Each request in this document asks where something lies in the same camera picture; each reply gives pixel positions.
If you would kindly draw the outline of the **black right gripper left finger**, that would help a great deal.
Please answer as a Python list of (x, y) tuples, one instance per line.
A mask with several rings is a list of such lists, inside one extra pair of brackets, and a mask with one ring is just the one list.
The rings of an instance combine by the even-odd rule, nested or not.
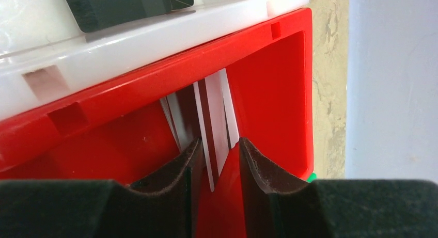
[(146, 177), (2, 180), (1, 237), (195, 237), (201, 139)]

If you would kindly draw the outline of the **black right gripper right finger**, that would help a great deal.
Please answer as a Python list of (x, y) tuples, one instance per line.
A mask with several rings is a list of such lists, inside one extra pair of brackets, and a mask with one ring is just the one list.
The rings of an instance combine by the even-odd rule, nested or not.
[(437, 237), (434, 182), (306, 182), (245, 137), (239, 160), (247, 237)]

